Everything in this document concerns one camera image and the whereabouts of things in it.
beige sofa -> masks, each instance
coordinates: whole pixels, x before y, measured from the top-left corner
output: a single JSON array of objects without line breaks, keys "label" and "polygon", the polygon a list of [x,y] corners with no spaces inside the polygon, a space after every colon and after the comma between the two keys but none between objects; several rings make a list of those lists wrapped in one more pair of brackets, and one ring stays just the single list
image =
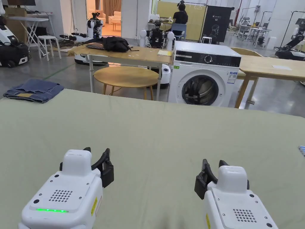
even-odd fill
[{"label": "beige sofa", "polygon": [[112,22],[111,22],[112,19],[121,20],[121,12],[115,11],[113,16],[108,17],[108,24],[109,25],[112,25]]},{"label": "beige sofa", "polygon": [[92,18],[92,13],[100,13],[100,16],[98,17],[98,19],[103,21],[103,26],[105,26],[105,23],[106,23],[106,14],[104,14],[104,12],[102,10],[89,9],[88,10],[88,19]]}]

black display board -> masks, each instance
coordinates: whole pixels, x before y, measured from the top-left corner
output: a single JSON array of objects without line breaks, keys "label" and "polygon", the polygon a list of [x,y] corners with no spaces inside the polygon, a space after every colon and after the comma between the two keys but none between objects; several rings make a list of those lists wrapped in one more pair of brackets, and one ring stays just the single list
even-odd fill
[{"label": "black display board", "polygon": [[231,12],[231,7],[209,5],[206,11],[202,36],[211,37],[213,43],[224,42]]}]

green led light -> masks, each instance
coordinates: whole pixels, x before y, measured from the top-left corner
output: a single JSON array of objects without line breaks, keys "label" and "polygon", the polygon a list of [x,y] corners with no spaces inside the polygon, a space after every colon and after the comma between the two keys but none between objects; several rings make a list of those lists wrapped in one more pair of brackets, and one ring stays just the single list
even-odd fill
[{"label": "green led light", "polygon": [[68,213],[69,212],[69,211],[65,211],[65,210],[42,209],[42,208],[37,208],[36,211],[40,211],[40,212],[61,212],[61,213]]}]

denim fabric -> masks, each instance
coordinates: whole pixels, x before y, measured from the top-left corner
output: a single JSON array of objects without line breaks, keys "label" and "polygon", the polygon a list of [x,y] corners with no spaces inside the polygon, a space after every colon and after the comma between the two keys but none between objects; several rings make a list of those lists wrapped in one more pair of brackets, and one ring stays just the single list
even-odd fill
[{"label": "denim fabric", "polygon": [[[52,83],[38,79],[30,79],[17,87],[11,88],[3,94],[3,97],[43,104],[54,98],[63,89],[64,87],[58,83]],[[24,93],[31,95],[27,97],[22,95]]]}]

round wooden stool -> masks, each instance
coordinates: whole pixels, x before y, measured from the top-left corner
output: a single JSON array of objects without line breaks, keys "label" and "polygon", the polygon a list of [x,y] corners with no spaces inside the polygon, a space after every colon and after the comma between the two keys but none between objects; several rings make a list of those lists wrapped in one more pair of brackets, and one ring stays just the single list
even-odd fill
[{"label": "round wooden stool", "polygon": [[151,100],[153,100],[152,86],[158,83],[159,74],[147,68],[141,67],[106,67],[94,73],[94,78],[104,84],[103,95],[106,93],[107,85],[114,87],[143,88],[144,99],[147,99],[146,87],[150,88]]}]

